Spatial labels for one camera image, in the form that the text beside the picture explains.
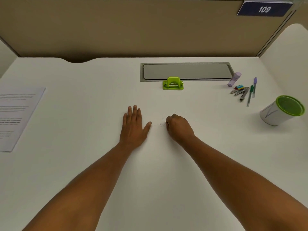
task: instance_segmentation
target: white cup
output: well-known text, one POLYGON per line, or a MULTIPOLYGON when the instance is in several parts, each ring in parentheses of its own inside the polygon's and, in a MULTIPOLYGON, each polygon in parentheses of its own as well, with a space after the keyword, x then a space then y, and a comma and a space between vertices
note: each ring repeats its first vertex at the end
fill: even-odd
POLYGON ((278 126, 292 117, 303 115, 304 112, 304 106, 297 99, 281 95, 273 103, 260 111, 260 117, 267 124, 278 126))

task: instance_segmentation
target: paper sheet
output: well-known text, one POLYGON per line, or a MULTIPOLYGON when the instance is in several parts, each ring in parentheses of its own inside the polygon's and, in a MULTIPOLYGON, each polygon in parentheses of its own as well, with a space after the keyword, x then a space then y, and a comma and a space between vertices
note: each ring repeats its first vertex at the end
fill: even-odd
POLYGON ((0 87, 0 151, 13 151, 44 91, 0 87))

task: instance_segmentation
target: navy blue sign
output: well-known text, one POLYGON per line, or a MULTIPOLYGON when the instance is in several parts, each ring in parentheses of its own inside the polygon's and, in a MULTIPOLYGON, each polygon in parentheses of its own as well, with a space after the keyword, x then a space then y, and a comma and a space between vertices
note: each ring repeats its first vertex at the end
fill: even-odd
POLYGON ((292 5, 291 2, 244 1, 237 15, 282 17, 292 5))

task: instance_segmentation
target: purple glue stick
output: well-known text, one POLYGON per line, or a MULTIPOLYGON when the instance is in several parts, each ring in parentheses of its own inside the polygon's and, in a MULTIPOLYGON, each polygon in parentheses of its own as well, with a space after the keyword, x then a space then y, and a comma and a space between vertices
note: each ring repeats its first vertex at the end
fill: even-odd
POLYGON ((235 82, 241 77, 241 75, 242 75, 241 72, 236 72, 229 81, 228 86, 232 87, 233 84, 235 84, 235 82))

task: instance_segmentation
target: text 109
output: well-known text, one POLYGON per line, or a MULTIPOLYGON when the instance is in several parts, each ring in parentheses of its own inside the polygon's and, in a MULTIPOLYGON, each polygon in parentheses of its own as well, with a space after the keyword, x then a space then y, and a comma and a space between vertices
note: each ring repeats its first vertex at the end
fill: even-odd
POLYGON ((261 8, 260 8, 260 10, 259 10, 259 13, 261 12, 261 13, 268 13, 269 11, 270 11, 270 9, 271 9, 271 7, 269 6, 269 7, 267 7, 267 6, 262 6, 261 8))

